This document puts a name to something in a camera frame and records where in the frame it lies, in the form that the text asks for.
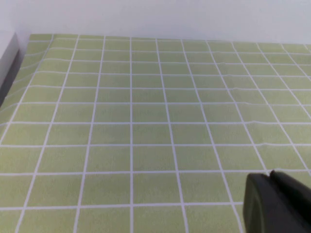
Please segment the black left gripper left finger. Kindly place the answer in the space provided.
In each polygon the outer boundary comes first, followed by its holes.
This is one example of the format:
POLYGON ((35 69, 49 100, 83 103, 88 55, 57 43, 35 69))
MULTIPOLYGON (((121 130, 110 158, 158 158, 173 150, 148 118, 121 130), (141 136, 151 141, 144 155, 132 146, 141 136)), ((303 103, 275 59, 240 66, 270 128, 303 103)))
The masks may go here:
POLYGON ((303 218, 270 175, 250 173, 246 178, 243 219, 248 233, 309 233, 311 218, 303 218))

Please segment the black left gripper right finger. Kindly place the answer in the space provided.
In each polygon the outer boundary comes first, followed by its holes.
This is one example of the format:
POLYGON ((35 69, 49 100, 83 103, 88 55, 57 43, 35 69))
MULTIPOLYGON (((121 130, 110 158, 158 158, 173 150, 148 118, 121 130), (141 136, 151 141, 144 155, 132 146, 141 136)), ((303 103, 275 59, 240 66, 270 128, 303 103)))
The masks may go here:
POLYGON ((303 218, 311 217, 311 189, 280 171, 271 171, 270 179, 303 218))

